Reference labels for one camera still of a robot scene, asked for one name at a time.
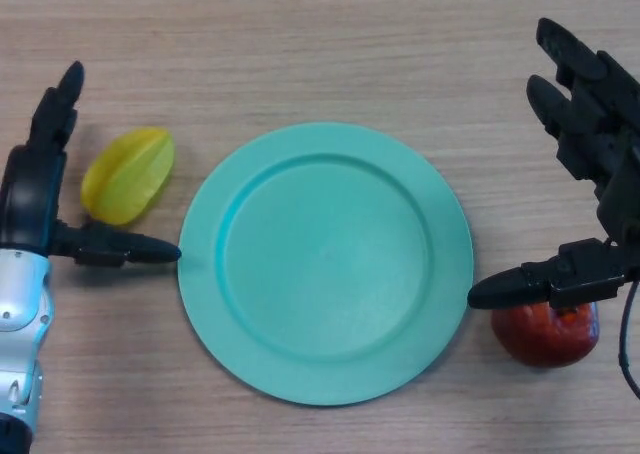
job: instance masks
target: wood grain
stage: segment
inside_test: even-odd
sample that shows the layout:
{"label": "wood grain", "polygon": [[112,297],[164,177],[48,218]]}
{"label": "wood grain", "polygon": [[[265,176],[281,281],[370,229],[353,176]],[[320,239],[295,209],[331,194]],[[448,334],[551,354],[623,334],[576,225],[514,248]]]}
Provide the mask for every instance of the wood grain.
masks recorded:
{"label": "wood grain", "polygon": [[[365,124],[447,177],[481,279],[602,236],[592,186],[555,161],[524,94],[530,74],[553,76],[534,40],[541,16],[640,74],[640,0],[0,0],[0,158],[24,139],[43,89],[81,59],[62,215],[80,220],[81,176],[110,139],[160,124],[175,135],[176,172],[136,228],[176,241],[196,189],[238,146],[300,121]],[[624,296],[601,304],[600,343],[576,366],[518,366],[474,312],[437,366],[406,387],[310,409],[263,397],[212,361],[171,270],[116,278],[56,260],[53,282],[35,453],[640,448],[640,404],[616,367]]]}

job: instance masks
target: robotic hand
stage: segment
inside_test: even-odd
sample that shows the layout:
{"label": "robotic hand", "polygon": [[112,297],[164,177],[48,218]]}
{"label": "robotic hand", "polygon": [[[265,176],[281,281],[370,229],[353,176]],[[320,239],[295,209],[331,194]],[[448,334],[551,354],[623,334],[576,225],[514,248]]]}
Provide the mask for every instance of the robotic hand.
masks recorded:
{"label": "robotic hand", "polygon": [[98,222],[72,228],[57,219],[64,148],[83,79],[75,62],[57,88],[47,89],[0,186],[0,454],[28,453],[36,431],[43,382],[37,356],[54,316],[48,257],[107,267],[180,258],[168,242]]}
{"label": "robotic hand", "polygon": [[556,81],[532,76],[527,97],[547,133],[558,141],[558,160],[577,179],[595,183],[597,216],[609,239],[560,246],[557,256],[528,262],[476,284],[468,295],[476,309],[505,309],[548,301],[561,308],[601,301],[634,283],[620,334],[620,366],[629,374],[626,329],[640,281],[640,84],[609,54],[594,54],[549,19],[538,24],[537,42],[557,65]]}

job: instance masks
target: apple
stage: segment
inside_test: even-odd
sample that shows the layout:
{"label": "apple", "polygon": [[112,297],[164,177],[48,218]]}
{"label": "apple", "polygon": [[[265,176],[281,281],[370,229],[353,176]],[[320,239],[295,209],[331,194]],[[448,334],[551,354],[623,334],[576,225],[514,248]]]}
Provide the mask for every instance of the apple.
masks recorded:
{"label": "apple", "polygon": [[495,310],[491,327],[514,359],[539,368],[578,362],[593,350],[600,336],[595,302],[565,309],[540,303]]}

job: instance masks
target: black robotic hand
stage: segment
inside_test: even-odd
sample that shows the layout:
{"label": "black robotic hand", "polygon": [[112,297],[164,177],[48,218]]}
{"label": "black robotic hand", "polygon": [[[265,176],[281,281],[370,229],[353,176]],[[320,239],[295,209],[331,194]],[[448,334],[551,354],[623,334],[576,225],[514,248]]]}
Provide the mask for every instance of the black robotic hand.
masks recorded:
{"label": "black robotic hand", "polygon": [[74,104],[83,81],[84,68],[75,62],[58,87],[46,90],[26,144],[9,155],[0,186],[0,249],[72,257],[95,266],[177,261],[180,250],[168,242],[99,222],[76,229],[57,219],[64,148],[76,123]]}

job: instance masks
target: black cable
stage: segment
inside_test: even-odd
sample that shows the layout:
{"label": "black cable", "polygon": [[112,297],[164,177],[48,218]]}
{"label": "black cable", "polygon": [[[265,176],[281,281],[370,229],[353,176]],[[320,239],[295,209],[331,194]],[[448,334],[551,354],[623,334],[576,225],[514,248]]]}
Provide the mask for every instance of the black cable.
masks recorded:
{"label": "black cable", "polygon": [[636,395],[636,397],[640,399],[640,387],[638,387],[638,384],[636,384],[635,379],[631,375],[631,371],[629,370],[629,356],[627,356],[627,332],[629,330],[629,317],[631,316],[631,307],[633,306],[633,299],[636,297],[638,284],[640,284],[640,281],[633,281],[633,284],[631,284],[631,289],[629,289],[629,295],[627,296],[627,301],[625,302],[624,310],[622,311],[618,363],[620,364],[622,375],[627,381],[627,384],[629,384],[629,387]]}

